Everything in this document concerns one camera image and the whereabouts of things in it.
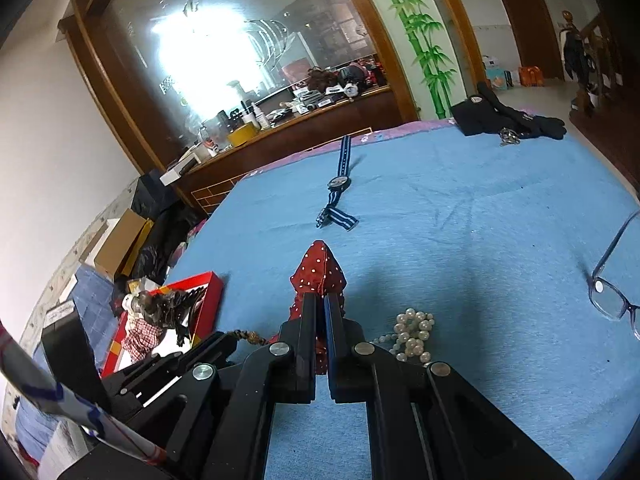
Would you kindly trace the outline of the black garment on bed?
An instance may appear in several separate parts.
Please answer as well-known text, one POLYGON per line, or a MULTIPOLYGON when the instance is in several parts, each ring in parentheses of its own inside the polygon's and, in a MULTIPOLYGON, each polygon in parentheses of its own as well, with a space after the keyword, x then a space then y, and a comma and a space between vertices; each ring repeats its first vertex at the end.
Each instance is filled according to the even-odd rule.
POLYGON ((451 115, 465 136, 480 133, 513 134, 518 140, 548 138, 563 140, 565 124, 560 118, 531 115, 504 105, 485 81, 477 92, 451 107, 451 115))

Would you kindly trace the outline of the blue plaid cloth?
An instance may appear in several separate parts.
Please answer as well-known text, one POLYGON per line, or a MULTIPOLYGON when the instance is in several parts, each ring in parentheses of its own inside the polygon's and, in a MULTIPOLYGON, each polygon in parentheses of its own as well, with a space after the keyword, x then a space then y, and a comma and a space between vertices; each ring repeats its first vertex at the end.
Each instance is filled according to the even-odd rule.
MULTIPOLYGON (((77 283, 70 292, 70 299, 75 304, 88 337, 96 369, 101 373, 118 325, 111 309, 114 285, 86 264, 78 268, 75 278, 77 283)), ((42 460, 56 426, 58 420, 55 417, 42 414, 20 396, 15 431, 17 441, 30 458, 36 462, 42 460)))

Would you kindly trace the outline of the red polka dot scrunchie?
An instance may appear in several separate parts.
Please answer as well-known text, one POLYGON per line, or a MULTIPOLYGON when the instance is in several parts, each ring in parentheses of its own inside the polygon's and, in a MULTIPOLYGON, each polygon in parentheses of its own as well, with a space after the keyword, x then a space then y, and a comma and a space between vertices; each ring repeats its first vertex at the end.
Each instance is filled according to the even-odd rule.
POLYGON ((295 297, 290 307, 290 317, 296 330, 302 334, 298 340, 304 345, 303 356, 310 357, 314 348, 316 373, 330 377, 334 372, 331 363, 332 330, 326 330, 326 308, 329 299, 331 309, 345 315, 345 275, 323 240, 315 240, 306 250, 299 266, 290 278, 295 297))

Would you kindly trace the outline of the large wall mirror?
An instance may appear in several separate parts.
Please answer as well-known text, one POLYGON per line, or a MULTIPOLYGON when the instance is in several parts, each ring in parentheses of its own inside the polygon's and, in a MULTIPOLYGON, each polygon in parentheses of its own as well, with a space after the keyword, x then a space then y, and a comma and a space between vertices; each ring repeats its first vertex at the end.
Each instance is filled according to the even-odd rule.
POLYGON ((352 0, 111 0, 100 17, 119 62, 151 102, 146 140, 166 165, 221 119, 270 113, 310 70, 375 58, 352 0))

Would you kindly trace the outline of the silver keys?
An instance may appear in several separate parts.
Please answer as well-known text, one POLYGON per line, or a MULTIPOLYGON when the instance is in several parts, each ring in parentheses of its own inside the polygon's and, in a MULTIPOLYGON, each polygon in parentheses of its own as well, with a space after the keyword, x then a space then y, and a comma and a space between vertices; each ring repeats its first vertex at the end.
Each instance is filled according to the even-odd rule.
POLYGON ((518 134, 509 128, 502 128, 499 131, 499 136, 501 146, 518 145, 521 143, 521 139, 518 134))

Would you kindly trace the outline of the cardboard box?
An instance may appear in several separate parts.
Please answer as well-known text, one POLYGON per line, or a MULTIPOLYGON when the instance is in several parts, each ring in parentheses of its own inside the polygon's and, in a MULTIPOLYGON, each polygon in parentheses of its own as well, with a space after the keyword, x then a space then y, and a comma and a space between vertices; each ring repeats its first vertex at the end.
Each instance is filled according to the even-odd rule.
POLYGON ((114 282, 129 276, 139 252, 151 233, 154 222, 126 209, 108 229, 108 234, 93 258, 94 268, 114 282))

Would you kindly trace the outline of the white pump bottle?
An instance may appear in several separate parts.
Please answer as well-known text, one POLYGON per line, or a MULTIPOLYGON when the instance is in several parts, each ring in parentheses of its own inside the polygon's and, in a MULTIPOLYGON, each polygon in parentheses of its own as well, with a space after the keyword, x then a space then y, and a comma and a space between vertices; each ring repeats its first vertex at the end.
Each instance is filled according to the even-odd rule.
POLYGON ((270 129, 271 128, 271 124, 270 124, 269 120, 267 119, 267 117, 264 114, 264 112, 259 108, 259 106, 256 103, 253 104, 253 112, 254 112, 254 115, 255 115, 255 118, 256 118, 258 124, 260 125, 260 128, 262 128, 262 129, 270 129))

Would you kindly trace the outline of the white flat box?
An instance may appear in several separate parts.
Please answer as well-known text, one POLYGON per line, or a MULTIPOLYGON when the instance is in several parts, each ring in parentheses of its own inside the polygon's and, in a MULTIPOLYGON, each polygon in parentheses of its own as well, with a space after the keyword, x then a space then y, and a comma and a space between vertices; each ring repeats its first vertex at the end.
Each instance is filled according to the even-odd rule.
POLYGON ((198 160, 196 158, 185 158, 180 160, 180 162, 177 162, 175 166, 171 167, 160 176, 160 182, 162 182, 163 186, 169 186, 196 166, 198 166, 198 160))

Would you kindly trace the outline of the blue frame eyeglasses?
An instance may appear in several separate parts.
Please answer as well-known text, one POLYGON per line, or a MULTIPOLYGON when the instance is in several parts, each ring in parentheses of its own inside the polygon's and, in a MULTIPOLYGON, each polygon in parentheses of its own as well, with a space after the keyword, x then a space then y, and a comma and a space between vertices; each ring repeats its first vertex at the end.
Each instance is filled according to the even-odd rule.
POLYGON ((639 211, 617 230, 587 278, 593 307, 609 321, 627 320, 639 339, 639 211))

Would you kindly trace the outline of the grey organza scrunchie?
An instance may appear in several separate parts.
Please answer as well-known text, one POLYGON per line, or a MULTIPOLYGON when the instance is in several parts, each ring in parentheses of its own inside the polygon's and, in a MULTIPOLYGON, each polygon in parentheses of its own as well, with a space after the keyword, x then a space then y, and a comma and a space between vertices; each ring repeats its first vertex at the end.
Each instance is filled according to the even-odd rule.
POLYGON ((171 318, 174 295, 175 290, 157 295, 151 295, 149 292, 140 292, 137 296, 137 303, 145 321, 163 330, 172 328, 171 318))

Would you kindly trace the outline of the yellow tape roll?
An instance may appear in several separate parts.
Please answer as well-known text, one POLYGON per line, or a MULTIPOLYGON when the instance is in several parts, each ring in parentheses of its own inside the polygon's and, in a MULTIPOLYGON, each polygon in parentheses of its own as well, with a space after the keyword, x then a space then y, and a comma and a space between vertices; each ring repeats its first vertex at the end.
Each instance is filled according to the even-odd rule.
POLYGON ((236 128, 232 133, 228 134, 228 140, 234 148, 247 143, 249 140, 254 139, 259 133, 259 128, 252 122, 243 124, 241 127, 236 128))

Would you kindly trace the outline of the white dotted scrunchie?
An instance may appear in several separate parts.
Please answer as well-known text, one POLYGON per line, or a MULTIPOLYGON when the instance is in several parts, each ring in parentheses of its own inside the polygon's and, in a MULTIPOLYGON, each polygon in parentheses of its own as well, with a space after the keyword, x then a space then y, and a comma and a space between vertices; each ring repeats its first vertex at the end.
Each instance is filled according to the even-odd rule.
POLYGON ((140 314, 137 297, 133 294, 127 294, 124 296, 124 298, 122 298, 122 308, 128 313, 129 316, 140 314))

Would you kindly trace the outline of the red plaid scrunchie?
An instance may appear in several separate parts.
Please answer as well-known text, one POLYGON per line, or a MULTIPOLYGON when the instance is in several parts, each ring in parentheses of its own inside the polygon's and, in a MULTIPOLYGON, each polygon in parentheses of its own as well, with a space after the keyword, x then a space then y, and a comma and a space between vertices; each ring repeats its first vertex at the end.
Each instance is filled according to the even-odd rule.
POLYGON ((146 322, 144 318, 137 318, 122 341, 122 348, 129 354, 131 362, 139 362, 152 353, 164 336, 162 328, 146 322))

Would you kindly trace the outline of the red jewelry tray box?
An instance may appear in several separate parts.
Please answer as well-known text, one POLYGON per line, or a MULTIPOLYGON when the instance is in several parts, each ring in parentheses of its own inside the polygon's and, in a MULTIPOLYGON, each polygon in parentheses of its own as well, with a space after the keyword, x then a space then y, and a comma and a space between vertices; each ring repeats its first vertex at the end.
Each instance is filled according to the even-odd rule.
POLYGON ((213 272, 190 276, 122 300, 122 316, 101 376, 154 353, 188 350, 213 333, 224 283, 213 272))

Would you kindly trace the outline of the black hair claw clip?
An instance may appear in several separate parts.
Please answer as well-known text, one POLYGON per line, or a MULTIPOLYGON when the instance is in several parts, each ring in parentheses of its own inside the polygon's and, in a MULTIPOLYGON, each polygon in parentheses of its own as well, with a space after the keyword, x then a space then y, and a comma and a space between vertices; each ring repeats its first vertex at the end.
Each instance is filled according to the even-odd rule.
POLYGON ((190 290, 176 290, 172 302, 171 327, 176 332, 177 344, 183 344, 194 334, 196 321, 207 292, 206 286, 190 290))

